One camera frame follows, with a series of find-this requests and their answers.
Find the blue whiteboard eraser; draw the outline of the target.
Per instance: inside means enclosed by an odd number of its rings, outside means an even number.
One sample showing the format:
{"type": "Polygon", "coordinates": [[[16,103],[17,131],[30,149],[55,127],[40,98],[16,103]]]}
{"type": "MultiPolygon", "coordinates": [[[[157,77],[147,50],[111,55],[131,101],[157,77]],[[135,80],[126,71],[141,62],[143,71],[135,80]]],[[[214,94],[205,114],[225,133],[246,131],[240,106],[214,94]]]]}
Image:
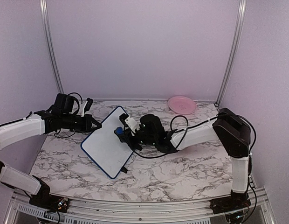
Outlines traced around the blue whiteboard eraser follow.
{"type": "Polygon", "coordinates": [[[123,135],[123,128],[122,127],[117,127],[114,131],[115,135],[119,136],[119,135],[123,135]]]}

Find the small blue-framed whiteboard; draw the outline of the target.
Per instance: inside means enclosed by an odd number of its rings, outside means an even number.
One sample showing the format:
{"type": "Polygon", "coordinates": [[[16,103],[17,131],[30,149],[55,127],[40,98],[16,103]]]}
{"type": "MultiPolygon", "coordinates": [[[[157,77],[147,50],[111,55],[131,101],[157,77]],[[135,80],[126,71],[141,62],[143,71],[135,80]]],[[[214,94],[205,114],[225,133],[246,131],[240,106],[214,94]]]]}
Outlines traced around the small blue-framed whiteboard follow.
{"type": "Polygon", "coordinates": [[[127,173],[125,167],[132,150],[122,143],[114,133],[122,132],[123,124],[119,117],[126,114],[123,107],[117,106],[102,122],[102,127],[89,134],[82,142],[81,149],[110,178],[115,179],[127,173]]]}

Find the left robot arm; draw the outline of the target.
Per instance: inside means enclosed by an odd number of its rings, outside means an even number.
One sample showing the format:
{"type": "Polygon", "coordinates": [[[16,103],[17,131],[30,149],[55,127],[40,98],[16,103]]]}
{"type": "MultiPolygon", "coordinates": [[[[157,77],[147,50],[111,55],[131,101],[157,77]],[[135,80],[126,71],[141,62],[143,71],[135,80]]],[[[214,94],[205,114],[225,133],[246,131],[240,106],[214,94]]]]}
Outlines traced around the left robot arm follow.
{"type": "MultiPolygon", "coordinates": [[[[75,133],[89,133],[102,125],[87,112],[93,100],[76,98],[77,93],[59,93],[47,109],[31,112],[28,116],[0,124],[0,150],[21,140],[67,129],[75,133]]],[[[37,177],[16,170],[0,160],[0,183],[23,190],[32,200],[49,208],[54,204],[50,187],[37,177]]]]}

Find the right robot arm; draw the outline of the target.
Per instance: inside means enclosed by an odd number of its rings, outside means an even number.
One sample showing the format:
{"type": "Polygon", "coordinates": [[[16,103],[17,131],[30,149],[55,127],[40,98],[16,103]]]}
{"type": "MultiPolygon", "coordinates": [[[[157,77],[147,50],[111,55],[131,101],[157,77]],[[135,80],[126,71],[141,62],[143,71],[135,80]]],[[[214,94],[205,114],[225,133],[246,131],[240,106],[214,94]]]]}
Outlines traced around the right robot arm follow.
{"type": "Polygon", "coordinates": [[[186,123],[185,128],[180,130],[171,126],[169,131],[153,114],[144,115],[136,121],[123,113],[119,120],[122,126],[117,127],[114,134],[133,152],[149,145],[155,147],[161,156],[166,156],[205,142],[220,141],[232,160],[233,182],[226,205],[236,209],[244,202],[251,173],[251,151],[256,142],[255,138],[251,138],[251,135],[256,135],[256,130],[245,117],[223,108],[215,117],[193,126],[186,123]]]}

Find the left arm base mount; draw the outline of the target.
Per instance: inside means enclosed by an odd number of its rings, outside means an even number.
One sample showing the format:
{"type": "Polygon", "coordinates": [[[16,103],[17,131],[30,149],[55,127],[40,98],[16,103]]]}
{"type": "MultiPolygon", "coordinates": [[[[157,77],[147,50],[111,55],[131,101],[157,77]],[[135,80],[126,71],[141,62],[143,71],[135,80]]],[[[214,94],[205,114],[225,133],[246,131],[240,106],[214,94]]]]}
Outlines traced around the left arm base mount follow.
{"type": "Polygon", "coordinates": [[[66,213],[69,207],[69,199],[67,197],[47,195],[47,196],[32,196],[29,200],[31,205],[66,213]]]}

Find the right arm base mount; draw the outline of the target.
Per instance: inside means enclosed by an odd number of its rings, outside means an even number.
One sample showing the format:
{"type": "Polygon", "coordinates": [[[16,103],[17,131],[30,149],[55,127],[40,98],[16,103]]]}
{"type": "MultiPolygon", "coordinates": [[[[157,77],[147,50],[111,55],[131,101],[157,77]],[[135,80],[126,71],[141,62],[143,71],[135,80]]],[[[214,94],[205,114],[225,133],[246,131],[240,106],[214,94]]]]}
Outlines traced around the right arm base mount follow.
{"type": "Polygon", "coordinates": [[[230,212],[234,210],[243,209],[249,207],[251,202],[248,198],[244,197],[222,197],[212,199],[210,201],[210,209],[213,211],[214,214],[230,212]]]}

